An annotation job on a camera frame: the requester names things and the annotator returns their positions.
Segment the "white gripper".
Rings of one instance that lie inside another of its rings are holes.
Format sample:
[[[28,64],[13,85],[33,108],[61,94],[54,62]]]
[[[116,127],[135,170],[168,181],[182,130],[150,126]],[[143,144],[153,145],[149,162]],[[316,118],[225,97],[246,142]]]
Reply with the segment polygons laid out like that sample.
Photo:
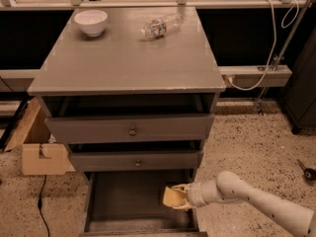
[[[194,182],[190,184],[179,184],[172,187],[173,191],[188,193],[189,202],[173,205],[176,210],[188,211],[193,207],[203,207],[216,202],[217,186],[215,181]]]

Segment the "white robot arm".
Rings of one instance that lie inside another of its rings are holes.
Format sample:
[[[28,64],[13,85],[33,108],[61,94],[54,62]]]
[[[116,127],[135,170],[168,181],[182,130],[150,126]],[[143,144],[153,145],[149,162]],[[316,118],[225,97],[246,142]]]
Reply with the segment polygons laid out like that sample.
[[[247,202],[293,237],[316,237],[315,210],[256,189],[230,171],[215,180],[166,187],[163,196],[164,205],[183,210],[237,200]]]

